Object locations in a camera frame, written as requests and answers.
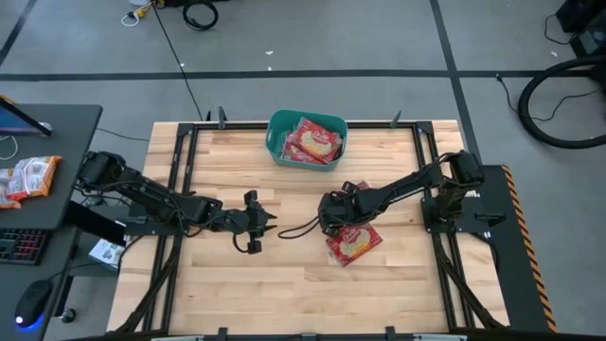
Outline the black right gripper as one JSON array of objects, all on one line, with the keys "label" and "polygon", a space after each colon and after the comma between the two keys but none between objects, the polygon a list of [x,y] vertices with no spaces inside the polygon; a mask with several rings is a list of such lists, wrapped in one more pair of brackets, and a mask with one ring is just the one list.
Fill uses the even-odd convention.
[{"label": "black right gripper", "polygon": [[325,235],[335,237],[342,227],[369,223],[381,213],[382,203],[381,188],[345,182],[340,191],[323,195],[317,209],[321,230]]}]

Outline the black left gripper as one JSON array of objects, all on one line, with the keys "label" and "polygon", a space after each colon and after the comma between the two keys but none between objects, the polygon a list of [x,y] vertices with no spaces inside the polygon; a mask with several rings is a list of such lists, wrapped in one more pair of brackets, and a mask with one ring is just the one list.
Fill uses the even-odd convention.
[{"label": "black left gripper", "polygon": [[[245,210],[230,209],[225,212],[223,227],[233,234],[234,247],[243,254],[257,254],[262,250],[260,238],[277,225],[266,225],[268,220],[277,219],[277,216],[267,213],[258,202],[258,193],[250,190],[244,194]],[[238,236],[247,234],[249,242],[246,248],[240,247]]]}]

